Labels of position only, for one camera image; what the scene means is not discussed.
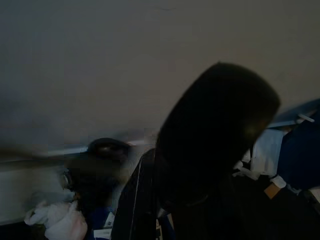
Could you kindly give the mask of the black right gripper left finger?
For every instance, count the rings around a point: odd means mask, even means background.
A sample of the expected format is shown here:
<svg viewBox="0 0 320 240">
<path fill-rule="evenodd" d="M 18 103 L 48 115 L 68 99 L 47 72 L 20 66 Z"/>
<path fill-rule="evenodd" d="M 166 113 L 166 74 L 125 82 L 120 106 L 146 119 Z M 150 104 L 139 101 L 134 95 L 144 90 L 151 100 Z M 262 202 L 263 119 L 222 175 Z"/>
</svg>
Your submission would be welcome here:
<svg viewBox="0 0 320 240">
<path fill-rule="evenodd" d="M 139 158 L 120 195 L 112 227 L 113 240 L 156 239 L 155 151 L 152 148 Z"/>
</svg>

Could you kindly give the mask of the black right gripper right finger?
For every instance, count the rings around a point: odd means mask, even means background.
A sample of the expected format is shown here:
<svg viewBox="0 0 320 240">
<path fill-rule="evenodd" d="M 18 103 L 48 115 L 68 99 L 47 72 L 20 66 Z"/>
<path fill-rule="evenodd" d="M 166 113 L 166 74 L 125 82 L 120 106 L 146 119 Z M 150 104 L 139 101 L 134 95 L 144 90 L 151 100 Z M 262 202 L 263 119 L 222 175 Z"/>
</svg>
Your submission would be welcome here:
<svg viewBox="0 0 320 240">
<path fill-rule="evenodd" d="M 259 75 L 217 63 L 187 89 L 156 143 L 156 196 L 178 240 L 243 240 L 232 171 L 272 121 L 276 91 Z"/>
</svg>

